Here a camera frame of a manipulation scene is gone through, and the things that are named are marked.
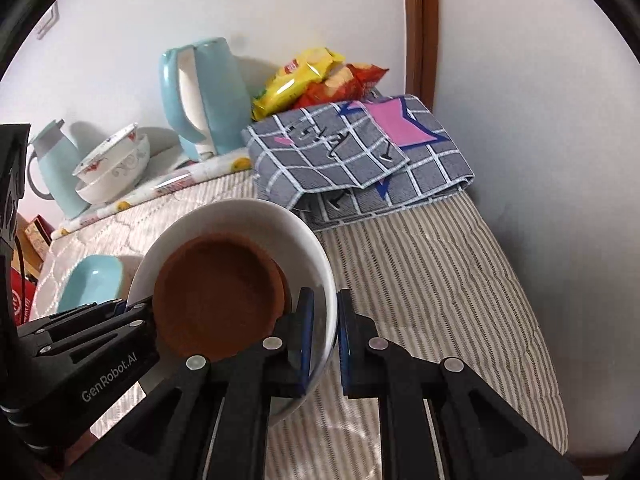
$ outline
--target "large white bowl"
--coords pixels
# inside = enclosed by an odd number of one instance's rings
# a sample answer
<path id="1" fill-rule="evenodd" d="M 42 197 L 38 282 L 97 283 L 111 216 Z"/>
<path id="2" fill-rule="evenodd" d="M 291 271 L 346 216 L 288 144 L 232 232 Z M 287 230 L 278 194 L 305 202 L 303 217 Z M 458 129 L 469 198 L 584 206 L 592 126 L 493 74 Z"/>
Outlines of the large white bowl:
<path id="1" fill-rule="evenodd" d="M 123 195 L 137 184 L 149 162 L 149 139 L 145 134 L 117 164 L 109 168 L 91 183 L 82 180 L 76 184 L 76 192 L 89 204 L 104 204 Z"/>
<path id="2" fill-rule="evenodd" d="M 192 238 L 211 232 L 231 232 L 249 238 L 263 248 L 287 277 L 292 305 L 302 286 L 314 290 L 314 331 L 310 384 L 307 395 L 320 380 L 334 346 L 338 306 L 334 274 L 324 249 L 311 229 L 291 211 L 264 200 L 235 198 L 202 206 L 171 225 L 153 243 L 140 263 L 129 290 L 128 305 L 154 293 L 156 277 L 165 260 Z M 160 361 L 140 379 L 147 393 L 162 379 L 184 365 L 158 336 Z M 270 424 L 293 412 L 304 399 L 274 399 Z"/>
<path id="3" fill-rule="evenodd" d="M 109 136 L 80 161 L 72 175 L 87 184 L 98 180 L 133 150 L 139 142 L 137 128 L 138 123 L 133 123 Z"/>

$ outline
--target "brown clay pot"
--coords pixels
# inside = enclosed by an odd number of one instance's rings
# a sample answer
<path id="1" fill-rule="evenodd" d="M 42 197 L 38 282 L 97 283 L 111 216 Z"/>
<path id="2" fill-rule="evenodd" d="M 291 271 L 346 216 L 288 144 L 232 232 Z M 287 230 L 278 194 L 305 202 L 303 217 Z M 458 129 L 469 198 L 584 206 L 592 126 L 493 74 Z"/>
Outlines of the brown clay pot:
<path id="1" fill-rule="evenodd" d="M 190 240 L 165 261 L 154 287 L 161 338 L 181 357 L 212 361 L 271 335 L 290 299 L 280 268 L 235 234 Z"/>

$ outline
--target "light blue kettle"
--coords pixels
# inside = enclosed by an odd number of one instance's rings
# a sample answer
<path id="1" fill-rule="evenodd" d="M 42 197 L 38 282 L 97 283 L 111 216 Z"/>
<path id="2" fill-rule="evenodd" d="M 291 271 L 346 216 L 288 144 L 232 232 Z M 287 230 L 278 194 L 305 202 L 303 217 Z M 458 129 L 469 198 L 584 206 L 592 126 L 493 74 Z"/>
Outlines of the light blue kettle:
<path id="1" fill-rule="evenodd" d="M 160 60 L 164 114 L 191 160 L 244 146 L 251 98 L 225 38 L 172 48 Z"/>
<path id="2" fill-rule="evenodd" d="M 76 193 L 78 179 L 71 175 L 82 157 L 60 128 L 63 120 L 51 121 L 29 141 L 33 151 L 27 162 L 27 181 L 33 192 L 44 200 L 55 200 L 67 218 L 74 218 L 89 207 Z M 31 161 L 38 157 L 38 166 L 49 194 L 39 191 L 31 179 Z"/>

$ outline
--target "yellow snack bag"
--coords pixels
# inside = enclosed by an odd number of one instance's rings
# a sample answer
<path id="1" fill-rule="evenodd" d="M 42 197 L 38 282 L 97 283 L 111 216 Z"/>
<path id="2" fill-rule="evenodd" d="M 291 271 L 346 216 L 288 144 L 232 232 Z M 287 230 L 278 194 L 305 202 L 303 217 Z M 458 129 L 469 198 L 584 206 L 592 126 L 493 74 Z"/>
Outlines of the yellow snack bag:
<path id="1" fill-rule="evenodd" d="M 309 83 L 323 81 L 335 63 L 344 56 L 328 48 L 309 48 L 291 62 L 280 67 L 267 82 L 264 92 L 254 99 L 254 120 L 259 121 L 289 108 L 304 92 Z"/>

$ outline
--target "kettle handle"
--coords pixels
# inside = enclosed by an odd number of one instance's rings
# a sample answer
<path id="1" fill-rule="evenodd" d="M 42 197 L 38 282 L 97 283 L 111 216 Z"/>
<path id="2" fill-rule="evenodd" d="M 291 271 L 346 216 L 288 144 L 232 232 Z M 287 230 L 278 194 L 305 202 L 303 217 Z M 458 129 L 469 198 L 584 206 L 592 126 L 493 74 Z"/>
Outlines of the kettle handle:
<path id="1" fill-rule="evenodd" d="M 191 121 L 184 113 L 182 98 L 180 97 L 180 85 L 178 82 L 178 53 L 191 45 L 183 48 L 172 48 L 162 54 L 160 60 L 160 93 L 164 114 L 174 130 L 189 142 L 194 144 L 205 140 L 205 136 L 193 127 Z"/>
<path id="2" fill-rule="evenodd" d="M 51 193 L 49 194 L 44 194 L 43 192 L 39 191 L 38 188 L 35 187 L 35 184 L 33 183 L 33 180 L 31 179 L 31 161 L 33 160 L 33 158 L 36 156 L 36 152 L 31 152 L 31 155 L 29 156 L 29 160 L 27 161 L 27 181 L 29 182 L 29 186 L 31 187 L 31 190 L 40 198 L 43 198 L 44 200 L 53 200 L 53 196 L 51 195 Z"/>

